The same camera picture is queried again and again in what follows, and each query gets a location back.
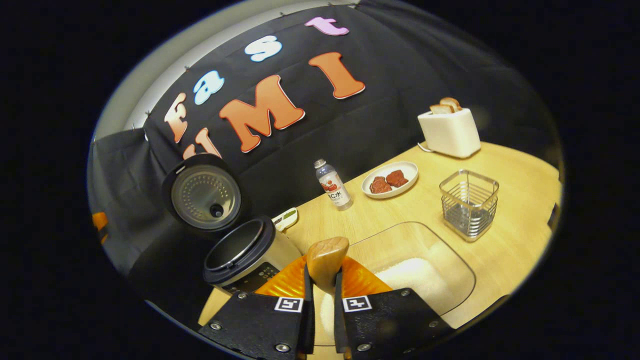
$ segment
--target bottle label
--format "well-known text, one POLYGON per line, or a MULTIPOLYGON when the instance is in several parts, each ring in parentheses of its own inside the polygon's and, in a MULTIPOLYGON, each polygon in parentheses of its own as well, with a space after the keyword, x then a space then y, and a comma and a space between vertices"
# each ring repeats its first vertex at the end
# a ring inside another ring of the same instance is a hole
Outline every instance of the bottle label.
POLYGON ((338 173, 331 172, 326 174, 320 178, 320 185, 323 187, 324 192, 329 195, 329 199, 333 201, 334 205, 342 206, 349 202, 349 193, 344 188, 338 173))

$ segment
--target letter m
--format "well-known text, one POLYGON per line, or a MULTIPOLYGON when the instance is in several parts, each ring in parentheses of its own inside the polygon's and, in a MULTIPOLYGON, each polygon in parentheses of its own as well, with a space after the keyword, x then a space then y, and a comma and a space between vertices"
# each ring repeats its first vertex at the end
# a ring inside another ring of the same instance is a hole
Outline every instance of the letter m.
POLYGON ((220 110, 220 117, 227 119, 236 131, 242 143, 242 152, 250 152, 260 145, 260 136, 252 134, 249 128, 264 136, 271 136, 269 114, 275 119, 273 126, 278 130, 305 116, 305 111, 295 107, 280 87, 279 75, 263 79, 255 86, 255 106, 240 100, 231 100, 220 110))

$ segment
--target bottle cap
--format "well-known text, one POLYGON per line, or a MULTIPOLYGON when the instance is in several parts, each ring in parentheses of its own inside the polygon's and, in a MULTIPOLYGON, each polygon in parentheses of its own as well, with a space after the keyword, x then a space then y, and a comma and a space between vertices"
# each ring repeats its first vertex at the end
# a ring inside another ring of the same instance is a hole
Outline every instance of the bottle cap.
POLYGON ((326 164, 326 161, 324 159, 318 159, 314 162, 314 167, 315 168, 319 168, 321 166, 323 166, 324 164, 326 164))

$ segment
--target white wall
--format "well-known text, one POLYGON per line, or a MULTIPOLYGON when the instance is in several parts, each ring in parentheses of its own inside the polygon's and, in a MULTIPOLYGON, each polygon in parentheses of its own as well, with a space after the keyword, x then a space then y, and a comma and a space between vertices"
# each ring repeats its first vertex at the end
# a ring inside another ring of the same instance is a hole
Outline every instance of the white wall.
MULTIPOLYGON (((95 139, 132 127, 141 127, 146 111, 184 73, 184 67, 227 40, 264 22, 288 14, 326 6, 324 1, 247 0, 223 9, 179 33, 148 55, 122 81, 105 106, 95 129, 95 139)), ((331 0, 332 4, 358 3, 360 0, 331 0)))

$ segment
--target rice cooker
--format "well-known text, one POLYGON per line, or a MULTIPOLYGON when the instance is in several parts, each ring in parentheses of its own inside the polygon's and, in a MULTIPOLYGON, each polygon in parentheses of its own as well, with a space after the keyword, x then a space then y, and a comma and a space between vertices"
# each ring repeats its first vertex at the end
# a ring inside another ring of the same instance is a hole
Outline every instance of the rice cooker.
POLYGON ((253 292, 302 254, 270 217, 252 215, 250 202, 228 165, 213 154, 196 154, 165 177, 168 211, 193 234, 212 240, 204 280, 233 294, 253 292))

